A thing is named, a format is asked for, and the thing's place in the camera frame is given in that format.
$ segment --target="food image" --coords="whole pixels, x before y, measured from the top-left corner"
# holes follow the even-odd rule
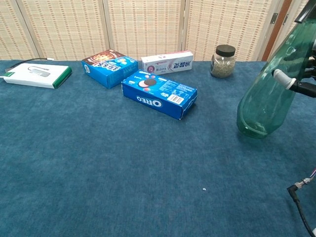
[[[92,65],[94,63],[100,62],[100,61],[107,61],[114,58],[123,57],[124,55],[116,52],[112,49],[105,50],[101,53],[94,54],[93,56],[87,57],[84,59],[84,62],[88,63],[89,65]]]

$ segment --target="green plastic bottle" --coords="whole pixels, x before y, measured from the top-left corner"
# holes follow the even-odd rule
[[[308,4],[301,13],[309,10],[308,17],[296,24],[238,105],[237,126],[249,137],[264,138],[284,122],[295,92],[279,84],[272,71],[281,69],[291,78],[302,79],[316,38],[316,0]]]

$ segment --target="green stripe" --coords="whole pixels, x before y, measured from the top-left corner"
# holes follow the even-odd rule
[[[71,67],[67,67],[67,69],[54,81],[53,87],[58,88],[66,79],[70,76],[72,72]]]
[[[10,76],[12,76],[12,74],[14,74],[14,72],[6,73],[6,74],[4,74],[4,76],[5,76],[5,77],[10,77]]]

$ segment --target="oreo logo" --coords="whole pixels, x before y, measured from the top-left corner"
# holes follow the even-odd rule
[[[155,107],[161,107],[162,106],[162,103],[161,101],[159,100],[151,100],[151,99],[148,99],[148,98],[143,98],[143,97],[140,97],[140,96],[136,96],[137,100],[144,103],[144,104],[148,104],[148,105],[151,105],[151,106],[155,106]]]

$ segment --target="woven screen panel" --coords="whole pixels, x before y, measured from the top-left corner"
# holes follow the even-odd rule
[[[0,59],[30,59],[35,55],[10,0],[0,0]]]
[[[116,51],[135,59],[177,51],[181,0],[107,2]]]
[[[253,60],[272,0],[191,0],[186,50],[207,61],[216,46],[230,44],[236,59]]]
[[[22,2],[45,57],[81,60],[107,49],[98,0]]]
[[[297,9],[296,14],[295,14],[295,18],[298,16],[298,14],[300,14],[300,12],[303,10],[303,8],[305,7],[305,5],[307,4],[309,0],[302,0],[300,7]],[[294,26],[296,26],[297,23],[295,23],[294,21],[292,22],[290,28],[288,29],[286,35],[288,35],[292,29],[294,28]]]

